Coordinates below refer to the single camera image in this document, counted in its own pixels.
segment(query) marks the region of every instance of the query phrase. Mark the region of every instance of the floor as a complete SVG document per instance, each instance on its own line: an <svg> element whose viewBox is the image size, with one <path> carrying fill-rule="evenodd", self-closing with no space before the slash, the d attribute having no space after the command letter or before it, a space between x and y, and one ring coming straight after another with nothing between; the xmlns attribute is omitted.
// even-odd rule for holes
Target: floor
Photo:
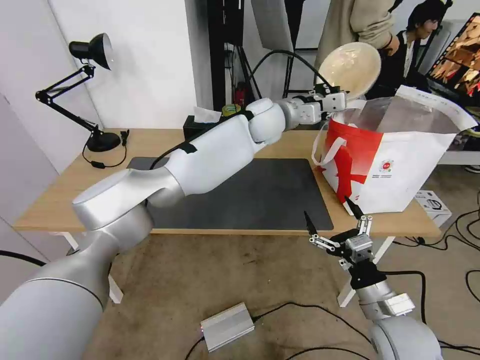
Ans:
<svg viewBox="0 0 480 360"><path fill-rule="evenodd" d="M454 219L476 208L479 186L480 175L443 165L423 188L435 191ZM472 229L480 234L480 226ZM437 337L480 346L480 304L464 281L466 271L480 269L478 252L454 240L448 251L393 245L379 268L424 272L426 318ZM184 359L201 337L199 322L240 302L247 304L251 315L286 301L318 304L364 333L369 327L355 298L347 308L338 307L337 294L347 275L334 258L311 246L305 237L156 235L118 256L112 275L124 291L123 301L108 305L85 360ZM471 279L473 290L480 294L480 276L473 274ZM420 305L418 276L391 276L388 281ZM413 316L420 318L417 309ZM346 348L375 358L361 336L331 315L287 306L260 320L255 331L212 354L204 342L199 344L189 359L282 360L316 346ZM443 357L468 360L473 355L446 349ZM322 350L298 359L359 358Z"/></svg>

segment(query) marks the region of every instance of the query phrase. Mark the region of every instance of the computer screen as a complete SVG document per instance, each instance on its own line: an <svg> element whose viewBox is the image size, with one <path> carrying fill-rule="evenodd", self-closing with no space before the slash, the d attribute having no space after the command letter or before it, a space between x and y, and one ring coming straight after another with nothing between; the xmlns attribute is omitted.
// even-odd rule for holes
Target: computer screen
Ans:
<svg viewBox="0 0 480 360"><path fill-rule="evenodd" d="M433 64L428 77L470 98L480 93L480 13L475 12Z"/></svg>

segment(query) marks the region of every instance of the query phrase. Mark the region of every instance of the table top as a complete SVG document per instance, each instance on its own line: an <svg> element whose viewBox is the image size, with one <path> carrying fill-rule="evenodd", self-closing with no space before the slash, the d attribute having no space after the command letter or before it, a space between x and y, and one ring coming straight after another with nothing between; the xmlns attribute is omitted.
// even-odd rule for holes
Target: table top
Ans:
<svg viewBox="0 0 480 360"><path fill-rule="evenodd" d="M109 129L119 134L120 129ZM316 130L288 131L275 144L259 151L256 158L309 159ZM82 232L82 223L77 219L71 203L81 192L101 179L124 169L134 157L156 157L184 140L181 129L131 129L128 137L127 156L117 167L97 169L79 155L56 181L18 219L17 231ZM119 146L104 153L85 152L88 159L115 164L122 159L124 148ZM319 231L320 235L332 236L356 226L357 221L348 215L334 191L318 171L314 171L318 187L333 222L333 230ZM241 230L241 229L167 229L154 228L153 234L201 234L201 235L306 235L306 230ZM372 237L410 236L438 237L440 230L416 202L412 201L403 212L373 215L370 231Z"/></svg>

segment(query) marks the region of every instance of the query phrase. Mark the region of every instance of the table leg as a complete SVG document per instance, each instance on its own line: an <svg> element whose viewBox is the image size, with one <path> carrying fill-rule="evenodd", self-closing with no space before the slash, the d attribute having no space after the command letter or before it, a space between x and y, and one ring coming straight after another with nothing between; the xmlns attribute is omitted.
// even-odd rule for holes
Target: table leg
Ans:
<svg viewBox="0 0 480 360"><path fill-rule="evenodd" d="M379 260L382 258L382 256L387 252L387 249L392 245L393 241L395 240L395 236L388 236L380 245L378 250L375 252L375 257L373 258L373 263L378 264ZM338 301L338 305L340 305L341 308L346 307L350 300L355 295L355 290L352 289L350 286L350 279L348 279L347 283L343 287L343 289L340 291L340 295L336 298Z"/></svg>
<svg viewBox="0 0 480 360"><path fill-rule="evenodd" d="M54 232L52 233L53 235L61 235L63 236L70 246L73 248L73 250L77 249L79 247L79 243L75 238L72 236L71 233L67 231L60 231L60 232ZM120 304L122 301L122 298L124 297L124 293L122 290L119 288L115 280L111 275L108 275L108 283L110 284L110 299L115 303L115 304Z"/></svg>

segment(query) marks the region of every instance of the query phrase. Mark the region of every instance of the white bowl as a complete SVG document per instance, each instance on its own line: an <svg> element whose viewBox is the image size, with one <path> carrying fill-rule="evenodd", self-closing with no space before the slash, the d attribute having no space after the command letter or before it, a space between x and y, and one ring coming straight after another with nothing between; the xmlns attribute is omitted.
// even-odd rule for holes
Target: white bowl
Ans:
<svg viewBox="0 0 480 360"><path fill-rule="evenodd" d="M333 50L321 63L318 72L330 85L349 91L347 99L352 100L370 90L381 67L376 48L365 42L350 42Z"/></svg>

